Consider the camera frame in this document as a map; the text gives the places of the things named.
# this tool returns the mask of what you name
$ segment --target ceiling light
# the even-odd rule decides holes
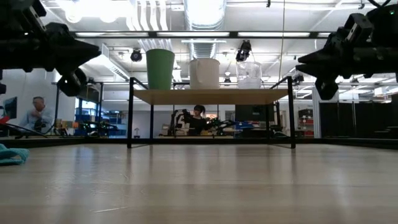
[[[318,37],[328,37],[331,33],[321,32],[318,34]]]
[[[130,56],[130,59],[133,62],[140,62],[142,60],[142,54],[141,54],[141,49],[134,49],[132,51],[132,54]]]
[[[309,37],[309,32],[238,32],[238,37]]]
[[[97,10],[101,11],[101,15],[99,19],[105,23],[111,23],[116,21],[118,16],[115,13],[115,10],[113,9],[113,3],[112,0],[100,0],[100,1],[95,1],[97,6]]]
[[[226,77],[225,80],[224,80],[224,82],[225,82],[225,83],[231,83],[232,81],[231,81],[231,79],[230,79],[229,77]]]
[[[124,38],[124,37],[148,37],[147,32],[76,32],[77,37],[101,37],[101,38]]]
[[[226,40],[181,40],[183,44],[225,44]]]
[[[228,37],[229,32],[158,32],[158,37]]]
[[[80,2],[72,2],[72,5],[65,10],[65,18],[70,23],[78,23],[80,22],[82,16],[82,7],[80,6]]]

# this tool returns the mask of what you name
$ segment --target green cup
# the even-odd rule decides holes
[[[164,49],[146,52],[150,90],[169,90],[172,84],[174,53]]]

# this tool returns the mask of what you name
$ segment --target cable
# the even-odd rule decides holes
[[[280,48],[280,60],[279,60],[279,78],[278,78],[278,82],[280,81],[280,75],[282,72],[282,57],[283,57],[283,53],[284,53],[284,40],[285,40],[285,6],[286,6],[286,0],[284,0],[284,18],[283,18],[283,22],[282,22],[282,47]]]

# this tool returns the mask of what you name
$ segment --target wooden shelf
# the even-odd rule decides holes
[[[150,105],[266,105],[287,96],[287,90],[134,90]]]

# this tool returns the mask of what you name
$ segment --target fluorescent light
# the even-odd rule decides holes
[[[309,37],[309,32],[238,32],[238,37]]]
[[[225,44],[225,40],[181,40],[183,44]]]
[[[368,86],[367,86],[367,85],[357,86],[357,87],[354,87],[354,88],[352,88],[352,89],[350,89],[350,90],[346,90],[346,91],[344,91],[344,92],[342,92],[342,93],[360,94],[360,93],[366,93],[366,92],[370,91],[370,90],[365,91],[365,92],[362,92],[362,91],[355,91],[355,90],[362,89],[362,88],[365,88],[365,87],[368,87]]]
[[[158,32],[158,37],[228,37],[229,32]]]
[[[77,37],[148,37],[147,32],[77,32]]]
[[[322,32],[322,33],[319,33],[319,34],[318,34],[318,37],[328,37],[330,34],[331,34],[331,33],[324,33],[324,32]]]

